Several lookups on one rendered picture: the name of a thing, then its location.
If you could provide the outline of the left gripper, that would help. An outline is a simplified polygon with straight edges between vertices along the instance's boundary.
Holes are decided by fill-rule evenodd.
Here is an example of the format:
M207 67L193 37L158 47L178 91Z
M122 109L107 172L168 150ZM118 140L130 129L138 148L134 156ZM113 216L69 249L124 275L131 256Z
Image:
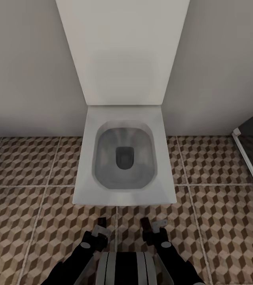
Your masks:
M86 239L91 239L95 243L95 250L99 252L102 252L103 248L106 248L108 244L108 238L103 238L101 236L92 236L92 233L89 231L86 231L84 233L82 242Z

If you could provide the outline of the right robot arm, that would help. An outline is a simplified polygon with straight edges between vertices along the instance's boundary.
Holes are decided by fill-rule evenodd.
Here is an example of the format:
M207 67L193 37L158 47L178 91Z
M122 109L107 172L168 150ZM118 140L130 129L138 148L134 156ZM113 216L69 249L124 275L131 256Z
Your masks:
M170 285L206 285L198 276L191 262L185 262L169 242L167 230L161 228L169 224L167 219L152 222L152 232L143 231L143 241L157 249L157 260Z

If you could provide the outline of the mousetrap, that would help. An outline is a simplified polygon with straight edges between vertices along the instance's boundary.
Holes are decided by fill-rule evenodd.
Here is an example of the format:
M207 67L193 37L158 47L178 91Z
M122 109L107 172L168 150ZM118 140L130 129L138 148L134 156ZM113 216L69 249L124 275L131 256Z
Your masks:
M145 233L152 232L152 228L149 222L148 217L141 219L141 224Z
M103 228L106 228L106 218L98 218L98 225L103 227ZM99 233L98 236L101 236L103 238L107 237L106 235L102 235L101 233Z

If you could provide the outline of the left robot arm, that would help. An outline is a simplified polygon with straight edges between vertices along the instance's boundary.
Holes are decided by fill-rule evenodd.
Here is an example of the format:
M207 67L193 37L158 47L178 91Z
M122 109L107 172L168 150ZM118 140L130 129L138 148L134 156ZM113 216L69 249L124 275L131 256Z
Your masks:
M97 224L92 233L86 231L72 255L64 263L60 261L41 285L79 285L91 267L93 252L107 247L108 238L98 236L99 233L111 236L112 231Z

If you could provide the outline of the robot trunk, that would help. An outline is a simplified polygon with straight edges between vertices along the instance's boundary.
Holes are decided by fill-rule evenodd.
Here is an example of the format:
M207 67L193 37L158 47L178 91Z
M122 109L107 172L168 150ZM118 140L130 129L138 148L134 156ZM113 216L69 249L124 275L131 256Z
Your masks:
M95 285L157 285L150 252L103 252Z

